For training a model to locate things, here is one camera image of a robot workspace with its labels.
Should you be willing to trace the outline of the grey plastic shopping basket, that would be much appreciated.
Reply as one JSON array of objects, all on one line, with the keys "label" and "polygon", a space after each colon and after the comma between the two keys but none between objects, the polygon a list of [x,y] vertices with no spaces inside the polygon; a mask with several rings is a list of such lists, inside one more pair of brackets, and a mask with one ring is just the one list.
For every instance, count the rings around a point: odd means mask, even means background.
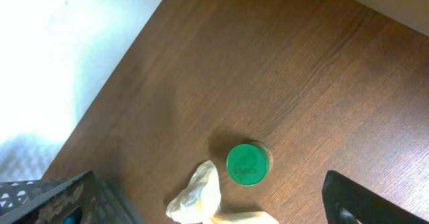
[{"label": "grey plastic shopping basket", "polygon": [[142,223],[123,191],[92,171],[1,183],[2,223]]}]

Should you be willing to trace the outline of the crumpled beige paper bag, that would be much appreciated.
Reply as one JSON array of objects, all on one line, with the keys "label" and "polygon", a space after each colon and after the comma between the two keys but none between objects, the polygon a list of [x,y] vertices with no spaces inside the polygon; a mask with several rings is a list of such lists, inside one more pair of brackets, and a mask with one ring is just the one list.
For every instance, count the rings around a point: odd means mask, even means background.
[{"label": "crumpled beige paper bag", "polygon": [[192,175],[188,186],[167,206],[166,215],[178,223],[278,224],[265,211],[220,212],[221,191],[215,164],[207,160]]}]

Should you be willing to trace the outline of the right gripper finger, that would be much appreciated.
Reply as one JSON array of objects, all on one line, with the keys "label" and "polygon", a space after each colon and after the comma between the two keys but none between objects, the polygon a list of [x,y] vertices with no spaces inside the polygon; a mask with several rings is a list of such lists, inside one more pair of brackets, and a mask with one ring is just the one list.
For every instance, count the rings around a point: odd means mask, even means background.
[{"label": "right gripper finger", "polygon": [[329,224],[428,224],[334,170],[326,173],[322,200]]}]

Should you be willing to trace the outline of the green lidded jar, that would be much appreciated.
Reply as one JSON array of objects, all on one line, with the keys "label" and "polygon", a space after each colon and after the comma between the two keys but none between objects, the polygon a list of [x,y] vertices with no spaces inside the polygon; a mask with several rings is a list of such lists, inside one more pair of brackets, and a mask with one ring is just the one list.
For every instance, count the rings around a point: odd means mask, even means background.
[{"label": "green lidded jar", "polygon": [[255,186],[271,172],[273,155],[261,142],[235,146],[227,156],[229,176],[242,186]]}]

